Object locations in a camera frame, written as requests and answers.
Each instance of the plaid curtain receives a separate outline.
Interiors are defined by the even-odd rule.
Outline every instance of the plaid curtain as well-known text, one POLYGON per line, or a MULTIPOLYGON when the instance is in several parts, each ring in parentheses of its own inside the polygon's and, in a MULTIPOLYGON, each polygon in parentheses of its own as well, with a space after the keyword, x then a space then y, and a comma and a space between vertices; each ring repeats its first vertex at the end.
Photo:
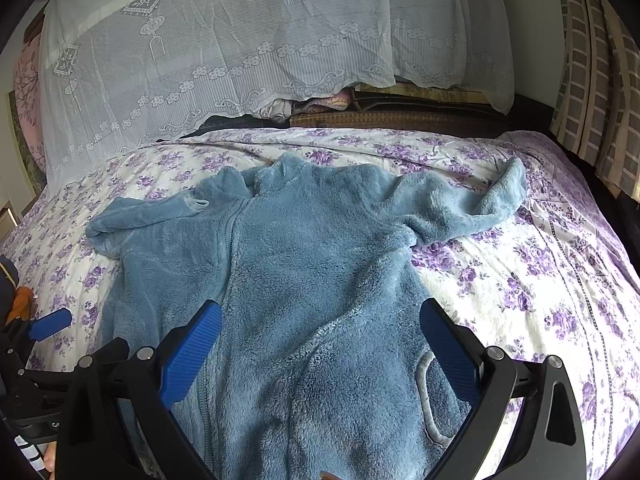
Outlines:
POLYGON ((640 202, 640 51, 607 0, 561 0, 565 64, 551 131, 640 202))

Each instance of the metal screw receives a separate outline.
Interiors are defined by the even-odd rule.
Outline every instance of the metal screw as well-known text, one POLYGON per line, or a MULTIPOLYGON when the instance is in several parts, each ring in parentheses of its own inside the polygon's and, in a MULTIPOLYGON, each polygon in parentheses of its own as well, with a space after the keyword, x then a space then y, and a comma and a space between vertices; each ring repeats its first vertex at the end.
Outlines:
POLYGON ((154 356, 154 349, 151 346, 143 346, 136 352, 136 357, 141 361, 148 361, 154 356))
POLYGON ((90 355, 85 355, 80 358, 78 361, 78 366, 81 368, 88 368, 94 362, 94 358, 90 355))
POLYGON ((502 351, 502 348, 497 346, 489 346, 489 348, 486 349, 486 354, 491 359, 494 359, 496 361, 499 361, 504 357, 504 352, 502 351))
POLYGON ((557 355, 550 355, 549 364, 552 365, 553 368, 562 368, 562 359, 557 355))

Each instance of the hand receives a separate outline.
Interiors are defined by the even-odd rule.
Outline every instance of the hand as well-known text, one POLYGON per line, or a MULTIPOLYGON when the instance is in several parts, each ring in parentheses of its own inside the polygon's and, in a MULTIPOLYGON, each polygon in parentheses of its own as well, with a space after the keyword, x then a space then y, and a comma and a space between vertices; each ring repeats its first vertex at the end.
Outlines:
POLYGON ((44 467, 51 473, 49 480, 56 480, 56 446, 57 442, 50 442, 44 452, 44 467))

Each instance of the white wall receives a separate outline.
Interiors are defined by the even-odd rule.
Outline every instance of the white wall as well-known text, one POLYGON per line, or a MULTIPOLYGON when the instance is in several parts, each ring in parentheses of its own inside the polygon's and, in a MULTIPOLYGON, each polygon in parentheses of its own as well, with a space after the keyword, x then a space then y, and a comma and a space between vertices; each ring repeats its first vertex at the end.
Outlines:
POLYGON ((516 92, 556 106, 564 63, 560 0, 504 0, 516 92))
POLYGON ((24 31, 47 1, 36 0, 31 5, 0 54, 0 198, 8 197, 18 213, 35 194, 15 142, 6 94, 14 88, 14 65, 22 51, 24 31))

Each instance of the purple floral pattern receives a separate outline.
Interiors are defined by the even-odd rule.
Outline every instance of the purple floral pattern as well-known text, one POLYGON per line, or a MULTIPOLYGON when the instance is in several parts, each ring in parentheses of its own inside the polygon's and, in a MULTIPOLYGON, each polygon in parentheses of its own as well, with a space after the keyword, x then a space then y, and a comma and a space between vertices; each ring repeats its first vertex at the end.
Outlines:
MULTIPOLYGON (((529 189, 512 218, 470 237, 414 247, 411 262, 451 317, 484 344, 513 358, 564 359, 595 480, 640 419, 640 280, 582 177, 532 132, 455 139, 375 129, 223 130, 111 159, 55 196, 45 189, 0 252, 36 291, 37 316, 68 308, 74 323, 37 343, 30 367, 72 369, 94 345, 119 262, 97 254, 84 237, 92 216, 117 196, 164 198, 224 166, 269 164, 285 151, 316 164, 380 164, 398 175, 437 170, 453 185, 481 192, 510 156, 521 158, 529 189)), ((505 425, 515 417, 514 405, 505 425)), ((498 460, 485 464, 495 471, 498 460)))

